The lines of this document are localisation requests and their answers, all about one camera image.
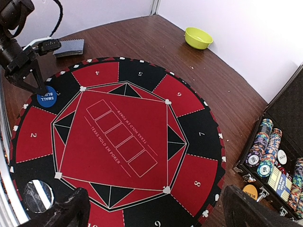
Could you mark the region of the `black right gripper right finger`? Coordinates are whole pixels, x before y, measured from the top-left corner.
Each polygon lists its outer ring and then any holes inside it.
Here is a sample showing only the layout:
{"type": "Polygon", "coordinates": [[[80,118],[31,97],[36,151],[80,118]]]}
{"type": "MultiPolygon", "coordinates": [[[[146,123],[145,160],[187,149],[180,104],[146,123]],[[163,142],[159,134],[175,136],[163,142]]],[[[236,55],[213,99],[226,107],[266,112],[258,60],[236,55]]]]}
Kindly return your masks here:
{"type": "Polygon", "coordinates": [[[228,227],[300,227],[249,197],[235,185],[223,191],[223,212],[228,227]]]}

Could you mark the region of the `blue deck of cards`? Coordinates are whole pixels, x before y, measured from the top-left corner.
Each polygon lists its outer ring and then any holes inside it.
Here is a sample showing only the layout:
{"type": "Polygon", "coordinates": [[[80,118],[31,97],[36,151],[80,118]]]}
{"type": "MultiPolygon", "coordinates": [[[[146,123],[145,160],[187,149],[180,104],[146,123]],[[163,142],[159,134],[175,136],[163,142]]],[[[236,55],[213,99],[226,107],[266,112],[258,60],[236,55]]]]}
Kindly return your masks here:
{"type": "Polygon", "coordinates": [[[84,39],[71,39],[60,41],[61,47],[53,52],[56,58],[82,55],[84,52],[84,39]]]}

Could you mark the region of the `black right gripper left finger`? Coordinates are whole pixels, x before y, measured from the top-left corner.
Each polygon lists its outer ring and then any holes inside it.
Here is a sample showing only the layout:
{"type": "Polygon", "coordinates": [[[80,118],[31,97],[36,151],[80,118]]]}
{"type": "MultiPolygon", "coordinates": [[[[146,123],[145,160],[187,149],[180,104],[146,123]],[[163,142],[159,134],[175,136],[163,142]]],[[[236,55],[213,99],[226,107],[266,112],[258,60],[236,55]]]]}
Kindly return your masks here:
{"type": "Polygon", "coordinates": [[[21,224],[21,227],[87,227],[90,215],[88,191],[76,188],[62,202],[21,224]]]}

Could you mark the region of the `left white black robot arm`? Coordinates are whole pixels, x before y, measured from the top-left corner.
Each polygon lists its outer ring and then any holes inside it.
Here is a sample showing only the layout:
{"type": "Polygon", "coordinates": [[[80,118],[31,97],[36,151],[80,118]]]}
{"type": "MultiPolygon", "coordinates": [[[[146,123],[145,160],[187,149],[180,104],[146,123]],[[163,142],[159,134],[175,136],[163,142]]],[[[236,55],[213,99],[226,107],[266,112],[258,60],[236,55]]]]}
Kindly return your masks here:
{"type": "Polygon", "coordinates": [[[15,39],[34,9],[30,0],[0,2],[0,65],[10,84],[43,96],[47,89],[36,59],[37,54],[31,46],[23,49],[15,39]]]}

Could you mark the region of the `orange big blind button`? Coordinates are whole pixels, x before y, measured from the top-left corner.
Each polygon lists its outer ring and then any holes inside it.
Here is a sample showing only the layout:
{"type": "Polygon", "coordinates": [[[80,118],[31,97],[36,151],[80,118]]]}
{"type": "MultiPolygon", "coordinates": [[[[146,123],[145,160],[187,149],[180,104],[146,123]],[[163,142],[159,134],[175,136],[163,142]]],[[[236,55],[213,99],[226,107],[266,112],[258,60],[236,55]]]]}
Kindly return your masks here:
{"type": "Polygon", "coordinates": [[[252,184],[248,184],[243,187],[242,191],[246,193],[249,197],[251,197],[254,200],[258,199],[258,191],[256,187],[252,184]]]}

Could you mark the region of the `blue small blind button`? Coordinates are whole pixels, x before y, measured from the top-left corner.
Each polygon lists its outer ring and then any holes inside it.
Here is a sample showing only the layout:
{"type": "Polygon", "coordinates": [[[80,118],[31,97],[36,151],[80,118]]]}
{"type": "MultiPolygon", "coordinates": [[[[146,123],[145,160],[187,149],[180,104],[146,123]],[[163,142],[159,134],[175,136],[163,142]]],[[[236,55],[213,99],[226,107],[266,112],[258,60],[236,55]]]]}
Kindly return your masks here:
{"type": "Polygon", "coordinates": [[[45,95],[37,95],[37,101],[42,107],[52,107],[57,101],[57,93],[51,86],[46,86],[47,92],[45,95]]]}

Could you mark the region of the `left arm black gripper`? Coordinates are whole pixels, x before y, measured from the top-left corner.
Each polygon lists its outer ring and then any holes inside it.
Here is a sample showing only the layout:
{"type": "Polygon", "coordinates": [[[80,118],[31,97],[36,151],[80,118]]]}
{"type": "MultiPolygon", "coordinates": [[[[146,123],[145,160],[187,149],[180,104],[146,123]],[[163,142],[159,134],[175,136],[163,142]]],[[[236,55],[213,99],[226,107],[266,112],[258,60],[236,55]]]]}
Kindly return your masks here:
{"type": "Polygon", "coordinates": [[[47,88],[44,84],[37,55],[31,47],[23,50],[21,47],[7,47],[4,49],[5,78],[10,84],[28,92],[45,95],[47,88]],[[34,87],[24,80],[32,73],[37,83],[34,87]]]}

